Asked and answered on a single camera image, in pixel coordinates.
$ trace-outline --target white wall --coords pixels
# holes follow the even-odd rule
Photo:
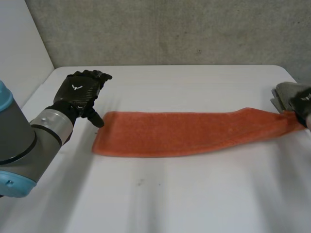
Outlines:
[[[0,0],[0,80],[23,106],[54,70],[24,0]]]

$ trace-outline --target logo on hand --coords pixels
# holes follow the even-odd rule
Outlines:
[[[83,87],[83,86],[76,87],[76,86],[74,86],[74,85],[71,85],[71,86],[72,86],[72,88],[73,88],[74,90],[77,90],[77,89],[80,89],[80,88]]]

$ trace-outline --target blue ring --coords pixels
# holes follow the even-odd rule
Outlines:
[[[8,88],[6,88],[4,83],[0,80],[0,112],[9,107],[12,102],[12,92]]]

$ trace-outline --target silver metal joint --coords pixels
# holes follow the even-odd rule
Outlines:
[[[70,119],[63,113],[54,109],[43,110],[35,119],[30,122],[31,125],[41,125],[56,133],[62,141],[66,142],[73,130]]]

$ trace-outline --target gray concrete wall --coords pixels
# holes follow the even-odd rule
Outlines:
[[[279,65],[311,82],[309,0],[26,0],[55,67]]]

